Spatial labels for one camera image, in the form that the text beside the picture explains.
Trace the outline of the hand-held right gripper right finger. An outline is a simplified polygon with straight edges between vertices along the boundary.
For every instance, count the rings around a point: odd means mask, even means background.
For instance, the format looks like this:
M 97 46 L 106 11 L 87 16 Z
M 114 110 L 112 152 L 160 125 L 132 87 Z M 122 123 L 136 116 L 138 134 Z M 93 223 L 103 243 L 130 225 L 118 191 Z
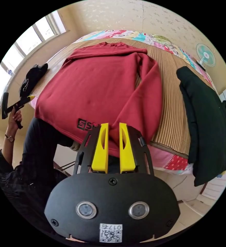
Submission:
M 127 124 L 119 123 L 120 173 L 133 172 L 135 160 L 130 142 Z

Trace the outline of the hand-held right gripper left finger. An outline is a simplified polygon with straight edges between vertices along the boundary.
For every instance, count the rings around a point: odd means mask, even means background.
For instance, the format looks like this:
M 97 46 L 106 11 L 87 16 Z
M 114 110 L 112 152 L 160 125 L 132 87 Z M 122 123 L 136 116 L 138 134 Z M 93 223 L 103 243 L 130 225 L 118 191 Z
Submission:
M 108 173 L 108 131 L 109 124 L 101 124 L 91 164 L 93 172 Z

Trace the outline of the person's left hand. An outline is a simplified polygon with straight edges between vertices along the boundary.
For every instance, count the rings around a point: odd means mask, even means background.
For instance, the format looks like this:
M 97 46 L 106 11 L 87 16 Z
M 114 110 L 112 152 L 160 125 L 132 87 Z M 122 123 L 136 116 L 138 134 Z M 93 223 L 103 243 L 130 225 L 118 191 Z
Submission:
M 16 109 L 13 108 L 8 118 L 8 127 L 6 130 L 6 134 L 8 136 L 15 137 L 19 129 L 18 123 L 21 123 L 21 121 L 22 121 L 21 111 L 20 110 L 16 111 Z

